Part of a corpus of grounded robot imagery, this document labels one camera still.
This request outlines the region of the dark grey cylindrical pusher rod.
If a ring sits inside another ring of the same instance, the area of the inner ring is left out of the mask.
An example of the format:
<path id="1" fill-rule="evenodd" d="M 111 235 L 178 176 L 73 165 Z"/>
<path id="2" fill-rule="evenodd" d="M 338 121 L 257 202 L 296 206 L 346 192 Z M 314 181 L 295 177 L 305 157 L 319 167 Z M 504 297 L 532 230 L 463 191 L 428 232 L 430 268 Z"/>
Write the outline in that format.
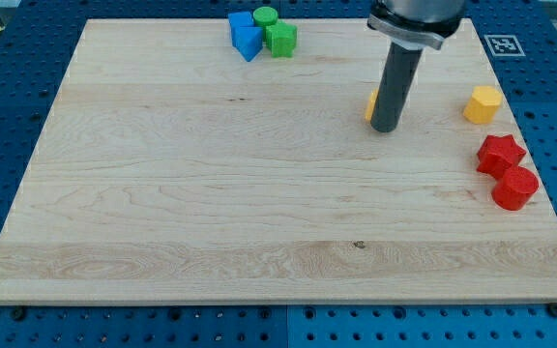
<path id="1" fill-rule="evenodd" d="M 422 53 L 391 43 L 369 121 L 376 131 L 396 129 Z"/>

